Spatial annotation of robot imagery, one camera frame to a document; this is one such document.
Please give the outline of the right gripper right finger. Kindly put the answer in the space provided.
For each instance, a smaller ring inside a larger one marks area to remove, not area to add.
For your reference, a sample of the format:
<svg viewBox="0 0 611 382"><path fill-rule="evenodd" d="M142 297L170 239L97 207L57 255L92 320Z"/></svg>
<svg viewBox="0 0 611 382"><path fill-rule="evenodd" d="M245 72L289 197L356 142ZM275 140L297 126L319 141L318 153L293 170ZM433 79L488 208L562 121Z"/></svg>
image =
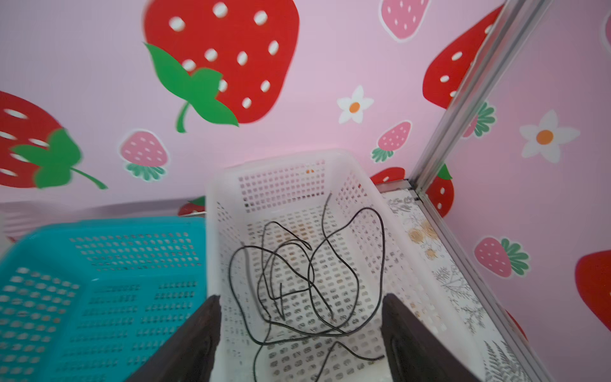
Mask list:
<svg viewBox="0 0 611 382"><path fill-rule="evenodd" d="M394 381L476 381L394 294L382 299L381 333Z"/></svg>

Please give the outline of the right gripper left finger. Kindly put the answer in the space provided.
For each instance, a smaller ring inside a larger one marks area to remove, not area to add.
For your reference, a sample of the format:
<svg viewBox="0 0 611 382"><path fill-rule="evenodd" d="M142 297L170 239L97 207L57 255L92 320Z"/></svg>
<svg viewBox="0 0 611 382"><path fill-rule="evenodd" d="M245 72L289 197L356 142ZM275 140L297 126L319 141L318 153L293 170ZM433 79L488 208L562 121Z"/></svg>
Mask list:
<svg viewBox="0 0 611 382"><path fill-rule="evenodd" d="M127 380L209 381L221 340L221 317L221 297L212 295Z"/></svg>

